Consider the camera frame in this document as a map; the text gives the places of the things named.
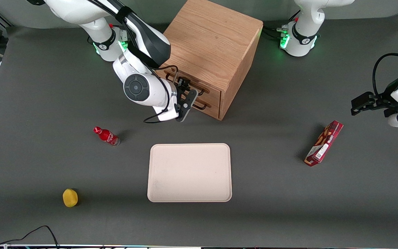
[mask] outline green led light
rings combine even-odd
[[[93,46],[94,46],[95,49],[96,49],[96,53],[99,55],[99,51],[98,51],[98,48],[96,47],[95,43],[93,43]]]
[[[285,37],[283,37],[282,38],[282,40],[281,40],[281,47],[283,48],[283,49],[285,49],[286,48],[286,46],[288,45],[288,41],[290,40],[290,35],[286,35]]]
[[[313,44],[311,45],[311,48],[313,48],[314,45],[316,44],[316,40],[317,40],[317,35],[316,35],[316,37],[314,37],[314,42],[313,42]]]
[[[118,42],[119,46],[121,46],[122,52],[125,52],[125,50],[127,50],[127,48],[128,48],[128,43],[125,41],[123,41],[123,42],[117,41],[117,42]]]

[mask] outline white wall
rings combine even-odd
[[[121,0],[148,23],[171,22],[186,0]],[[287,19],[299,8],[292,0],[211,0],[264,21]],[[71,27],[55,17],[46,5],[26,0],[0,0],[0,13],[14,25],[52,28]],[[398,14],[398,0],[356,0],[352,5],[327,8],[328,19],[377,18]]]

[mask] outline barcode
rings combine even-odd
[[[328,149],[328,145],[324,144],[322,148],[320,148],[319,152],[316,154],[317,159],[321,159],[323,154],[325,154],[326,149]]]

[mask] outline drawer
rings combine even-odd
[[[164,70],[164,78],[166,78],[169,82],[173,80],[174,77],[174,69]],[[182,71],[179,71],[178,77],[186,77],[191,80],[190,87],[192,89],[198,90],[200,96],[197,97],[194,108],[213,117],[219,118],[219,107],[221,101],[221,92],[210,88],[203,83],[199,79],[192,77],[188,74],[185,74]]]

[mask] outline red box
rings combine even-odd
[[[316,144],[311,148],[308,155],[306,155],[304,162],[308,164],[308,166],[312,167],[322,162],[342,127],[343,124],[335,120],[325,128],[317,139]]]

